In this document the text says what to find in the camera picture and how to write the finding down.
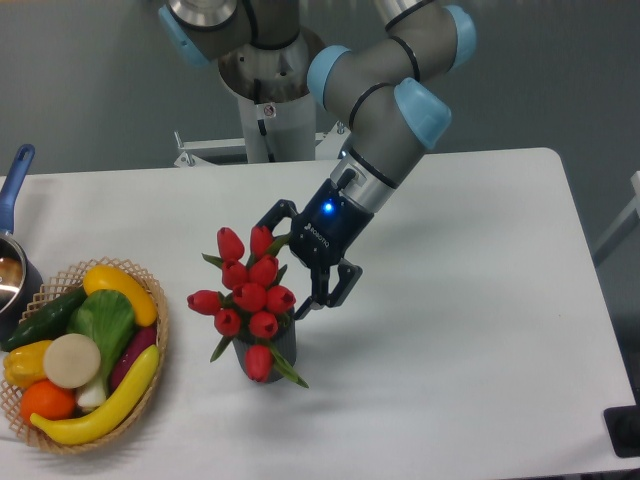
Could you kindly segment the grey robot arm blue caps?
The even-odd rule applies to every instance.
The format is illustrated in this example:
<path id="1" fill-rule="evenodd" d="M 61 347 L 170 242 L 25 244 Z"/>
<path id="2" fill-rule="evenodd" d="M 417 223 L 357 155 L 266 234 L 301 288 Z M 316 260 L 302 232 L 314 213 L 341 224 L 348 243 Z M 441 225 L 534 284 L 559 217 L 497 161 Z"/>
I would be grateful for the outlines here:
<path id="1" fill-rule="evenodd" d="M 296 1 L 167 1 L 160 20 L 191 63 L 216 62 L 235 96 L 251 163 L 311 160 L 316 112 L 348 129 L 345 152 L 309 203 L 278 202 L 262 218 L 289 219 L 291 252 L 311 274 L 296 311 L 341 305 L 361 276 L 345 254 L 451 122 L 426 82 L 468 61 L 476 29 L 461 8 L 380 1 L 386 36 L 355 53 L 327 46 L 300 22 Z"/>

